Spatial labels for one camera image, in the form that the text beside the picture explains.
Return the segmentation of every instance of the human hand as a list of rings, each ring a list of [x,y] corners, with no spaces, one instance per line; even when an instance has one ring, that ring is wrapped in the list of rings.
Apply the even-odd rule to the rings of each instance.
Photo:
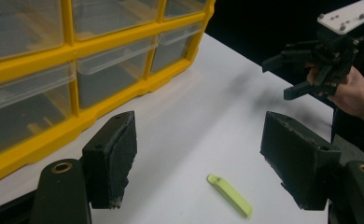
[[[317,73],[317,68],[312,67],[307,80],[314,83]],[[339,84],[336,93],[328,96],[328,99],[345,113],[364,120],[364,77],[355,67],[351,67],[350,73]]]

